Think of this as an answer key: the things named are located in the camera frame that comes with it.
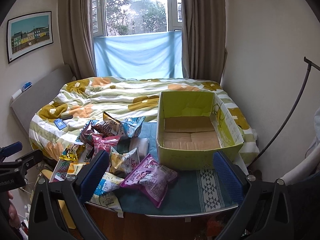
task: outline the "black pole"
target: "black pole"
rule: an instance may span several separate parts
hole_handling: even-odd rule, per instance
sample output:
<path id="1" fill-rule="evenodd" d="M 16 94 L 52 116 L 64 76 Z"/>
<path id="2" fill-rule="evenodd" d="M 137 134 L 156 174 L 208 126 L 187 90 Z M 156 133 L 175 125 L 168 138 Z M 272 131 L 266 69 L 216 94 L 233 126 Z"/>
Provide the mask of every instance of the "black pole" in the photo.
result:
<path id="1" fill-rule="evenodd" d="M 277 131 L 277 133 L 274 135 L 274 137 L 271 139 L 271 141 L 266 145 L 266 147 L 258 154 L 257 157 L 255 157 L 255 159 L 252 161 L 252 163 L 249 165 L 248 169 L 250 169 L 250 166 L 258 159 L 260 158 L 260 156 L 269 148 L 269 146 L 273 143 L 273 141 L 277 138 L 277 136 L 279 135 L 279 133 L 281 133 L 282 129 L 284 128 L 284 126 L 287 124 L 287 122 L 289 121 L 293 111 L 296 109 L 298 103 L 299 103 L 299 100 L 302 96 L 302 93 L 306 87 L 306 84 L 307 84 L 307 81 L 308 81 L 308 77 L 309 77 L 309 74 L 310 74 L 310 71 L 311 71 L 311 66 L 316 68 L 317 70 L 320 71 L 320 67 L 316 64 L 314 64 L 311 60 L 308 60 L 306 57 L 304 57 L 304 61 L 306 63 L 308 63 L 308 69 L 307 69 L 307 73 L 306 73 L 306 76 L 304 78 L 304 81 L 303 81 L 303 84 L 302 84 L 302 87 L 300 89 L 300 92 L 299 92 L 299 95 L 295 101 L 295 103 L 293 104 L 293 107 L 291 108 L 291 111 L 289 112 L 287 118 L 284 120 L 283 124 L 281 125 L 281 127 L 279 128 L 279 130 Z"/>

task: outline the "window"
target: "window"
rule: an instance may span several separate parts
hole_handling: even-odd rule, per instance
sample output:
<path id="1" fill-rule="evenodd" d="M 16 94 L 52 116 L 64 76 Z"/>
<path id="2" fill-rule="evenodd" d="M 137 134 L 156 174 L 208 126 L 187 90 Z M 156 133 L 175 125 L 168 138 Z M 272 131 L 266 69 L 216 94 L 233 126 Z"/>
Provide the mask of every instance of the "window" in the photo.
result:
<path id="1" fill-rule="evenodd" d="M 92 25 L 94 36 L 106 36 L 104 0 L 92 0 Z"/>
<path id="2" fill-rule="evenodd" d="M 181 0 L 92 0 L 94 36 L 182 29 Z"/>

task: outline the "blue sheet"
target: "blue sheet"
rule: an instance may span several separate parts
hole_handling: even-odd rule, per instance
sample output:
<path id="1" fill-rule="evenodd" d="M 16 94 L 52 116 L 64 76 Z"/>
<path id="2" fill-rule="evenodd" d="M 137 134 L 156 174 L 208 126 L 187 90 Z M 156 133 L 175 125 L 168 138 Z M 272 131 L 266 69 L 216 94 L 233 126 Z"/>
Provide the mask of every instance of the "blue sheet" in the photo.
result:
<path id="1" fill-rule="evenodd" d="M 182 78 L 181 31 L 94 38 L 97 76 Z"/>
<path id="2" fill-rule="evenodd" d="M 140 138 L 149 138 L 148 152 L 158 160 L 156 122 L 143 122 Z M 232 206 L 227 191 L 215 170 L 178 171 L 159 208 L 139 190 L 119 188 L 113 191 L 124 212 L 148 215 L 182 215 L 210 212 Z"/>

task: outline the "gray upholstered headboard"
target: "gray upholstered headboard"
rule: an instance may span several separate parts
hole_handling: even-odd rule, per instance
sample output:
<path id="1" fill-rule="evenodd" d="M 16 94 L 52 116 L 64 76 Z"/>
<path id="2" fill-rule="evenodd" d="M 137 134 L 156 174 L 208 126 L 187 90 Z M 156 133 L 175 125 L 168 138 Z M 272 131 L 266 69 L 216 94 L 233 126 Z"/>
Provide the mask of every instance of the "gray upholstered headboard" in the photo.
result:
<path id="1" fill-rule="evenodd" d="M 72 72 L 69 65 L 64 65 L 32 84 L 10 105 L 13 116 L 29 134 L 31 119 L 39 109 L 50 103 L 64 84 L 71 82 Z"/>

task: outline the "brown curtain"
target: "brown curtain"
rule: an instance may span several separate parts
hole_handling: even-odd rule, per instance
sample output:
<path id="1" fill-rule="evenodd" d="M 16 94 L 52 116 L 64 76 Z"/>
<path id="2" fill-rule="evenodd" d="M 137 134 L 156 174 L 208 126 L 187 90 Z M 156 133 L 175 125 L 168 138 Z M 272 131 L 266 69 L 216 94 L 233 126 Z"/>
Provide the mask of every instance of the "brown curtain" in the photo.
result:
<path id="1" fill-rule="evenodd" d="M 182 0 L 185 78 L 221 81 L 225 61 L 225 0 Z"/>
<path id="2" fill-rule="evenodd" d="M 92 0 L 58 0 L 63 60 L 77 79 L 96 76 L 91 19 Z"/>

